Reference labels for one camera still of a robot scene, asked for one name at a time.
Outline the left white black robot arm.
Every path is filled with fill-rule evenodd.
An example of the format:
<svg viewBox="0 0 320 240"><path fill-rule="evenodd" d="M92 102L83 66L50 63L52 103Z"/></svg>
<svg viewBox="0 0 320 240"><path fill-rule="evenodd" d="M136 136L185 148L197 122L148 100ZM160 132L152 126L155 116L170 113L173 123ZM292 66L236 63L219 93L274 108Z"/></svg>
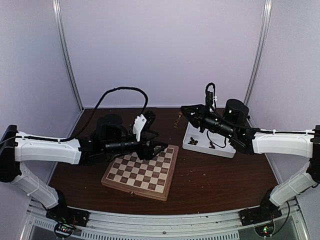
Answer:
<svg viewBox="0 0 320 240"><path fill-rule="evenodd" d="M18 131L9 125L0 140L0 181L18 186L37 199L46 211L61 222L72 218L64 194L48 186L32 173L25 161L61 162L90 166L107 157L136 153L141 160L151 160L168 144L157 141L158 133L150 130L156 116L147 111L138 115L130 130L117 114L100 117L89 137L47 138Z"/></svg>

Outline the dark chess piece tray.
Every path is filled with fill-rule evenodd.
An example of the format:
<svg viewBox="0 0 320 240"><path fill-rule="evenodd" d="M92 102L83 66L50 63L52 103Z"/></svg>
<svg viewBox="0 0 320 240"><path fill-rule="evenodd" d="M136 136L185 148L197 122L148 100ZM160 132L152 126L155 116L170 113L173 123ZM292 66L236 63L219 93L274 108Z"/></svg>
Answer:
<svg viewBox="0 0 320 240"><path fill-rule="evenodd" d="M211 149L215 149L216 148L213 142L210 141L209 143L210 143L210 148Z"/></svg>

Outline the brown chess piece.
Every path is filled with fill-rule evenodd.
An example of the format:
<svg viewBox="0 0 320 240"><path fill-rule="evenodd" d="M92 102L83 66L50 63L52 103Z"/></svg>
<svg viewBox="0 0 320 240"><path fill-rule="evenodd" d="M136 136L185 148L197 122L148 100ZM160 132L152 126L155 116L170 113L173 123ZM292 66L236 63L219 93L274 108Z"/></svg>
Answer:
<svg viewBox="0 0 320 240"><path fill-rule="evenodd" d="M177 115L177 118L176 118L176 120L175 120L175 122L174 122L174 124L173 124L173 127L174 127L175 129L178 128L182 116L183 116L182 112L179 112L178 115Z"/></svg>

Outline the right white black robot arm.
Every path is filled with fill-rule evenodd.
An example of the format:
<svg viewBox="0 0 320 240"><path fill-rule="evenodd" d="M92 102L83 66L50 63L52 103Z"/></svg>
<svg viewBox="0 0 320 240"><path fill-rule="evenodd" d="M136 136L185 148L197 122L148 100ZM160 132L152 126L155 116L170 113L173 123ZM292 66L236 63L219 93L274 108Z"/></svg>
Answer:
<svg viewBox="0 0 320 240"><path fill-rule="evenodd" d="M259 220L268 220L286 201L320 183L320 127L305 131L263 130L246 125L249 108L237 99L226 102L223 115L206 104L181 106L182 115L200 132L208 130L228 139L242 154L285 154L309 161L283 183L270 189L256 210Z"/></svg>

